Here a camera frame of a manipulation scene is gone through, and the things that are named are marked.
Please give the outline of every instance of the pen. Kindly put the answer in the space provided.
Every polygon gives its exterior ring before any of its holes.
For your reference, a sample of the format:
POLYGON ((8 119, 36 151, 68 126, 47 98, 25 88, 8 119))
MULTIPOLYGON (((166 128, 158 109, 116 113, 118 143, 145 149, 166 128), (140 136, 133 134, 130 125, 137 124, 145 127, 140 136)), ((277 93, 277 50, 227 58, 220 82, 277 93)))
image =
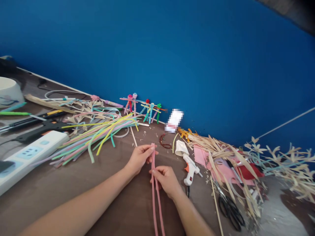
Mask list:
POLYGON ((238 173, 236 172, 234 166, 232 165, 232 163, 229 160, 226 160, 227 164, 229 165, 229 167, 232 169, 232 171, 234 172, 234 174, 236 175, 237 179, 239 180, 240 184, 242 187, 244 187, 244 183, 241 180, 241 178, 239 177, 238 173))

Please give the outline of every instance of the white power strip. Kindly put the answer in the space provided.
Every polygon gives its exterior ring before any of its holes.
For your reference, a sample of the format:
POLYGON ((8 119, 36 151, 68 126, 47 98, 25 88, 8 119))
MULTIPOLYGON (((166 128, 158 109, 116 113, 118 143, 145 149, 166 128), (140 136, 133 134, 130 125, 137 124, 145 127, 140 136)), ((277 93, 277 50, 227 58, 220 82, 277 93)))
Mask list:
POLYGON ((47 158, 68 140, 67 133, 50 131, 5 159, 4 161, 12 161, 15 164, 0 173, 0 196, 35 168, 30 164, 47 158))

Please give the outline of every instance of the pink pipe cleaner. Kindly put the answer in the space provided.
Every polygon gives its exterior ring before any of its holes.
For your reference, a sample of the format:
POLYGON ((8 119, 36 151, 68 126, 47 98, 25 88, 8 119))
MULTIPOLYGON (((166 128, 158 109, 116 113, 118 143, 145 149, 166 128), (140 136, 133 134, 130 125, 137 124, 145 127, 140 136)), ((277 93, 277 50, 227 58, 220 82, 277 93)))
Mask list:
MULTIPOLYGON (((151 169, 155 169, 155 150, 152 152, 152 165, 151 169)), ((152 203, 153 203, 153 220, 154 220, 154 229, 155 229, 155 235, 158 236, 158 225, 157 225, 157 217, 155 213, 155 193, 154 193, 154 180, 155 180, 155 189, 157 190, 157 196, 158 196, 158 209, 160 214, 160 221, 161 221, 161 229, 162 229, 162 235, 165 236, 165 230, 164 230, 164 224, 163 224, 163 217, 162 217, 162 210, 161 210, 161 201, 160 201, 160 192, 158 190, 158 181, 156 178, 154 178, 154 175, 152 174, 152 203)))

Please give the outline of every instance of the black scissors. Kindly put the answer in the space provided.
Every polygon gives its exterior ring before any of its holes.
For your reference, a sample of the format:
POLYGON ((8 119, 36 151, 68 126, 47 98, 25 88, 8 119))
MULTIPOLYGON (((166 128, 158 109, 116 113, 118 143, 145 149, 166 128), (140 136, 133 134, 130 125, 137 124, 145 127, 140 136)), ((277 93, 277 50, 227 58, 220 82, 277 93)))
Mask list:
POLYGON ((233 200, 226 196, 222 190, 219 187, 219 184, 217 183, 217 181, 215 181, 216 187, 220 193, 219 196, 219 207, 220 210, 222 212, 222 214, 226 217, 229 218, 233 227, 241 232, 242 228, 241 226, 245 226, 245 221, 244 218, 242 217, 239 209, 237 208, 237 206, 235 205, 235 203, 233 202, 233 200))

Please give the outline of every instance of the wooden stick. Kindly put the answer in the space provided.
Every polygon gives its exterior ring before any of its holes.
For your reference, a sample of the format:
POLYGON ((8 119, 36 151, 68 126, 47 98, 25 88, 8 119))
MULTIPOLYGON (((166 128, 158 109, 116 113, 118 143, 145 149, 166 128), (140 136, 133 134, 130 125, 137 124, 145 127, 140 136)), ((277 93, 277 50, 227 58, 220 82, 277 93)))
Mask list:
POLYGON ((135 146, 137 147, 138 144, 137 144, 137 141, 136 141, 136 138, 135 138, 134 132, 132 131, 132 127, 131 126, 130 126, 130 129, 131 129, 132 136, 134 138, 135 146))
POLYGON ((220 215, 219 215, 219 210, 218 210, 218 205, 217 205, 216 192, 215 192, 215 190, 214 190, 214 188, 213 188, 212 176, 211 176, 210 179, 211 179, 211 186, 212 186, 212 192, 213 192, 214 203, 216 204, 216 210, 217 210, 217 216, 218 216, 218 221, 219 221, 221 236, 224 236, 223 230, 222 230, 222 225, 221 225, 221 220, 220 220, 220 215))

